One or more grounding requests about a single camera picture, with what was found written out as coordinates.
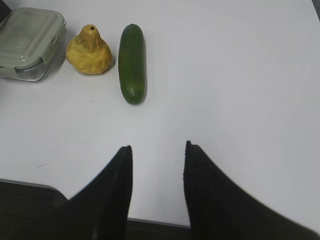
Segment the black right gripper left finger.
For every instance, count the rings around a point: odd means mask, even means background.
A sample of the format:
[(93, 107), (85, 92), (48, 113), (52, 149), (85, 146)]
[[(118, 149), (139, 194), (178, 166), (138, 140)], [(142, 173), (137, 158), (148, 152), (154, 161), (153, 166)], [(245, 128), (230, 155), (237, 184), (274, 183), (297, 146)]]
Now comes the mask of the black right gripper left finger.
[(121, 147), (83, 190), (42, 220), (34, 240), (123, 240), (133, 190), (131, 146)]

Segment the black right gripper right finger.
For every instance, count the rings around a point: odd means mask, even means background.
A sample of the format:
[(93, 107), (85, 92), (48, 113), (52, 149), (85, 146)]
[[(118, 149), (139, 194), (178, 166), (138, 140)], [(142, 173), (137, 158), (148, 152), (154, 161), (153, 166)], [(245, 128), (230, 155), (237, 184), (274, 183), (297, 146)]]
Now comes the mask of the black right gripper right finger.
[(194, 240), (318, 240), (315, 231), (235, 184), (199, 145), (186, 142), (184, 196)]

